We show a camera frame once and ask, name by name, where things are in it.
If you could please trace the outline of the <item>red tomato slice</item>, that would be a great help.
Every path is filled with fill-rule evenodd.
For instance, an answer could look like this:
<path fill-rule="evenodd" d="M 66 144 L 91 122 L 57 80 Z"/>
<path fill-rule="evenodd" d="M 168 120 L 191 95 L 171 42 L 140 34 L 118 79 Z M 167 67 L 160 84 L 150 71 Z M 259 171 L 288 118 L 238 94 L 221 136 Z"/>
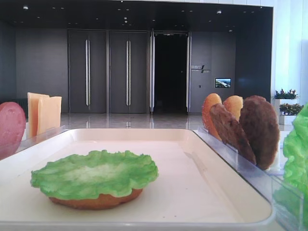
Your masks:
<path fill-rule="evenodd" d="M 26 117 L 15 102 L 0 105 L 0 159 L 15 154 L 26 128 Z"/>

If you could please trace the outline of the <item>bread bun slice left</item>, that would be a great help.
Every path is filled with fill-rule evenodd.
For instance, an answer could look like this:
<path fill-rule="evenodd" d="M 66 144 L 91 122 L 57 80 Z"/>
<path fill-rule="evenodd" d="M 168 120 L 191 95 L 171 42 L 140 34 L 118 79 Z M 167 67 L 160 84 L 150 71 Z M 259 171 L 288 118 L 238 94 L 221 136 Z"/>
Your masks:
<path fill-rule="evenodd" d="M 220 96 L 216 93 L 211 93 L 205 98 L 204 103 L 202 105 L 202 121 L 208 133 L 217 138 L 219 141 L 221 141 L 221 138 L 217 133 L 216 128 L 210 116 L 211 107 L 217 103 L 222 104 L 222 101 Z"/>

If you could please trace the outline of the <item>brown meat patty left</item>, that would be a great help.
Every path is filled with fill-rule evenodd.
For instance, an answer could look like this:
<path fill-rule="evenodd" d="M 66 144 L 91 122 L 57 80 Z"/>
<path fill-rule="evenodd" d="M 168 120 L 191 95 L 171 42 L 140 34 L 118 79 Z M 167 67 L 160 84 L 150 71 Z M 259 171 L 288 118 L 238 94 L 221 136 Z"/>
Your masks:
<path fill-rule="evenodd" d="M 227 111 L 222 104 L 217 103 L 211 107 L 210 116 L 222 142 L 236 148 L 239 155 L 256 165 L 255 154 L 234 115 Z"/>

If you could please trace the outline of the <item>brown meat patty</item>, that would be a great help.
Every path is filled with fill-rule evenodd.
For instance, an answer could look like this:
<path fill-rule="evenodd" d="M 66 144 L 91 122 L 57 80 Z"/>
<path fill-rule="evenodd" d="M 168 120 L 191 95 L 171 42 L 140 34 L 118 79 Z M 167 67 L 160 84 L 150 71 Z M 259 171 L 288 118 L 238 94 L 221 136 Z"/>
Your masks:
<path fill-rule="evenodd" d="M 227 111 L 222 104 L 217 103 L 211 107 L 210 116 L 222 142 L 236 148 L 239 155 L 256 165 L 255 154 L 234 115 Z"/>
<path fill-rule="evenodd" d="M 264 97 L 253 95 L 244 100 L 239 118 L 257 166 L 268 169 L 278 151 L 280 131 L 273 106 Z"/>

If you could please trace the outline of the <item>bread bun slice right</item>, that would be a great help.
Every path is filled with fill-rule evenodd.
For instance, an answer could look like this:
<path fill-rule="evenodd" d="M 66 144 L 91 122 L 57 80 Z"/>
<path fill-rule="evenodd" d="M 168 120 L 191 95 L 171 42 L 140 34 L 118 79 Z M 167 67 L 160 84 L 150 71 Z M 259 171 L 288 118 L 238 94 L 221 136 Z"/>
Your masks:
<path fill-rule="evenodd" d="M 237 95 L 230 96 L 223 102 L 223 105 L 227 111 L 231 112 L 236 120 L 239 121 L 241 109 L 243 107 L 243 98 Z"/>

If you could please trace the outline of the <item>green lettuce leaf on tray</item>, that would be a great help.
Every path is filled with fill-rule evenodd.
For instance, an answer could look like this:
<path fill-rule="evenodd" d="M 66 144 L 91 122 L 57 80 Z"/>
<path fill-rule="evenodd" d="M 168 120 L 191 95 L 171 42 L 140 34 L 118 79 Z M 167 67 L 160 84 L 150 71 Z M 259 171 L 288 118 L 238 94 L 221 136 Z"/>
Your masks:
<path fill-rule="evenodd" d="M 124 197 L 158 177 L 150 155 L 126 150 L 72 154 L 31 172 L 31 185 L 48 197 L 63 200 L 97 199 L 100 194 Z"/>

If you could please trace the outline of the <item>yellow cheese slice right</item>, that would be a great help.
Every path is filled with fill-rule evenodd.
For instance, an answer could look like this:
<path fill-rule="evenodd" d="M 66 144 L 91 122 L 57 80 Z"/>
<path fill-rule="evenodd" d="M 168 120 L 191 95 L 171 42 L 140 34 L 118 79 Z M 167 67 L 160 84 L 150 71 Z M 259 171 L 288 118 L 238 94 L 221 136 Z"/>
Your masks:
<path fill-rule="evenodd" d="M 38 100 L 38 135 L 60 126 L 61 103 L 61 96 L 43 97 Z"/>

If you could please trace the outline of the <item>green lettuce leaf in holder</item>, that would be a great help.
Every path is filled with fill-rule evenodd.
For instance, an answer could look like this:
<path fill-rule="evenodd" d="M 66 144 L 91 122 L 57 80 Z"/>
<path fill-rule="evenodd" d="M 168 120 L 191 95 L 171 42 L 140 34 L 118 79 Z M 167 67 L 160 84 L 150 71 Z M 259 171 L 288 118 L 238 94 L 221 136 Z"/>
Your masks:
<path fill-rule="evenodd" d="M 304 195 L 308 206 L 308 106 L 304 105 L 293 121 L 293 130 L 283 141 L 283 181 L 297 188 Z"/>

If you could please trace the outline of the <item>dark double door middle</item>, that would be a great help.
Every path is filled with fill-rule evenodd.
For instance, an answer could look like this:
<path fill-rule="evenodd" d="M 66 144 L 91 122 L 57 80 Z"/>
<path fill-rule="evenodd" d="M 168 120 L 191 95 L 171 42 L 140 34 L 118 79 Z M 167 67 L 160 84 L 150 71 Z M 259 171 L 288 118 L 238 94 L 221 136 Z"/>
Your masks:
<path fill-rule="evenodd" d="M 147 34 L 110 33 L 111 113 L 146 113 Z"/>

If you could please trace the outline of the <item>cream rectangular serving tray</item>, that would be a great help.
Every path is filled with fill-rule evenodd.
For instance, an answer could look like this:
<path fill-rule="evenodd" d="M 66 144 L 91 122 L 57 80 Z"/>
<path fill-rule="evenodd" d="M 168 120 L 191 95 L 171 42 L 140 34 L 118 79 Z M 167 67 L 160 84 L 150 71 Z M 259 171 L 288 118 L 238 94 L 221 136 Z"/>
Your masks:
<path fill-rule="evenodd" d="M 104 149 L 150 155 L 157 180 L 101 211 L 56 205 L 31 187 L 47 162 Z M 268 231 L 274 219 L 270 201 L 190 130 L 72 129 L 0 163 L 3 231 Z"/>

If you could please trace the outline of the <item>clear acrylic rack left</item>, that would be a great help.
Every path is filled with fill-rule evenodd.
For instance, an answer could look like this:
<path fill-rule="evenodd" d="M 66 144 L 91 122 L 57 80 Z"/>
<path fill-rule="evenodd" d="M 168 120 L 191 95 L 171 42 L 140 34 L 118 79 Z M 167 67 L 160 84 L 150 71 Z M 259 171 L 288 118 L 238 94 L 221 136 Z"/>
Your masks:
<path fill-rule="evenodd" d="M 20 142 L 20 145 L 18 147 L 18 149 L 16 150 L 15 153 L 18 153 L 20 151 L 23 151 L 29 147 L 32 147 L 38 143 L 41 143 L 43 141 L 46 141 L 54 136 L 57 136 L 63 132 L 66 131 L 65 126 L 61 126 L 59 128 L 51 128 L 49 130 L 47 130 L 45 133 L 39 134 L 37 136 L 31 137 L 31 138 L 27 138 L 27 139 L 23 139 Z"/>

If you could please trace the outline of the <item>clear acrylic rack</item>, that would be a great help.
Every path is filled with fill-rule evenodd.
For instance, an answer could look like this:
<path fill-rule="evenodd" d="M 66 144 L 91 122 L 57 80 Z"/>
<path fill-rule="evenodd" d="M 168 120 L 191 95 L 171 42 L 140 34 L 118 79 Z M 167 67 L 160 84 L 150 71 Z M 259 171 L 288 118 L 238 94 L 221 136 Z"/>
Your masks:
<path fill-rule="evenodd" d="M 23 139 L 20 142 L 20 145 L 18 147 L 18 149 L 16 150 L 15 153 L 18 153 L 20 151 L 23 151 L 29 147 L 32 147 L 38 143 L 41 143 L 43 141 L 46 141 L 54 136 L 57 136 L 63 132 L 66 131 L 65 126 L 61 126 L 59 128 L 51 128 L 49 130 L 47 130 L 45 133 L 39 134 L 37 136 L 31 137 L 31 138 L 27 138 L 27 139 Z"/>
<path fill-rule="evenodd" d="M 240 156 L 235 148 L 211 136 L 204 128 L 195 130 L 235 171 L 254 186 L 273 205 L 275 221 L 283 231 L 306 231 L 304 195 L 283 181 L 276 172 L 263 171 Z"/>

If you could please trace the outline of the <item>clear acrylic rack right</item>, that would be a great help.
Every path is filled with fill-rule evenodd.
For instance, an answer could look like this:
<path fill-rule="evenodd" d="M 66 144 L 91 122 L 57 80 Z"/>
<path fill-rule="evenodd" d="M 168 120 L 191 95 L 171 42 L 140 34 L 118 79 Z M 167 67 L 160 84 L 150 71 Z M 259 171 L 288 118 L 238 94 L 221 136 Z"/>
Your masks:
<path fill-rule="evenodd" d="M 283 231 L 306 231 L 304 195 L 283 181 L 276 172 L 263 171 L 240 156 L 235 148 L 211 136 L 204 128 L 195 130 L 235 171 L 254 186 L 273 205 L 275 221 Z"/>

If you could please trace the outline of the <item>open doorway door frame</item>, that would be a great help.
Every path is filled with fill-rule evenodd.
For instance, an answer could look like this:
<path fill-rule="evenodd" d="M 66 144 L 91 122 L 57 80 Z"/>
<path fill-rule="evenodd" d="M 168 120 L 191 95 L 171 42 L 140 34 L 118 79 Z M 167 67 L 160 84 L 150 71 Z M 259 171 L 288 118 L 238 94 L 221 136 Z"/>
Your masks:
<path fill-rule="evenodd" d="M 152 114 L 188 114 L 190 51 L 189 32 L 151 32 L 150 110 Z"/>

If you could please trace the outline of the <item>small wall display screen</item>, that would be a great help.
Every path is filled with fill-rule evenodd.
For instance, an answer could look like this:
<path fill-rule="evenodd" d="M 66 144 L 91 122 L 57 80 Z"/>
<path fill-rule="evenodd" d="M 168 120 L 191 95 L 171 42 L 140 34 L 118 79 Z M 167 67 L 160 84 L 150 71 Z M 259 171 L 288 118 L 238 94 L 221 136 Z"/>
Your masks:
<path fill-rule="evenodd" d="M 231 79 L 230 78 L 216 78 L 215 79 L 215 87 L 216 88 L 230 88 L 231 87 Z"/>

